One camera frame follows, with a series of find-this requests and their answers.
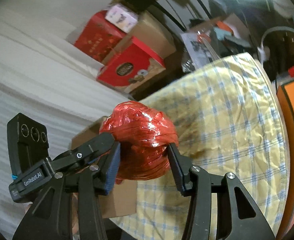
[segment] plaid fabric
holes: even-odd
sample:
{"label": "plaid fabric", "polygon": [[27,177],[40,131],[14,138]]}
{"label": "plaid fabric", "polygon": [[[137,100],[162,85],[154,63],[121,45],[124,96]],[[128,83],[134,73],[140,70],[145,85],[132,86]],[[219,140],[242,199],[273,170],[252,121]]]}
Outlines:
{"label": "plaid fabric", "polygon": [[[208,172],[235,172],[276,234],[288,192],[285,133],[270,88],[249,54],[217,60],[151,95],[142,103],[165,112],[179,151]],[[114,218],[138,240],[181,239],[189,198],[171,172],[138,182],[137,213]],[[215,239],[213,194],[210,239]]]}

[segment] red box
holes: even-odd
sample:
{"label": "red box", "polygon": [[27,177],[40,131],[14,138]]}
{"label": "red box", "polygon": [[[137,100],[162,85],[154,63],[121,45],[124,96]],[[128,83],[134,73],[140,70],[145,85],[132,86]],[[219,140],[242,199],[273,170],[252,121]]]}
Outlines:
{"label": "red box", "polygon": [[121,52],[101,69],[97,80],[129,93],[164,70],[162,58],[142,41],[132,37]]}
{"label": "red box", "polygon": [[105,20],[107,11],[100,11],[88,21],[74,46],[101,62],[126,33]]}

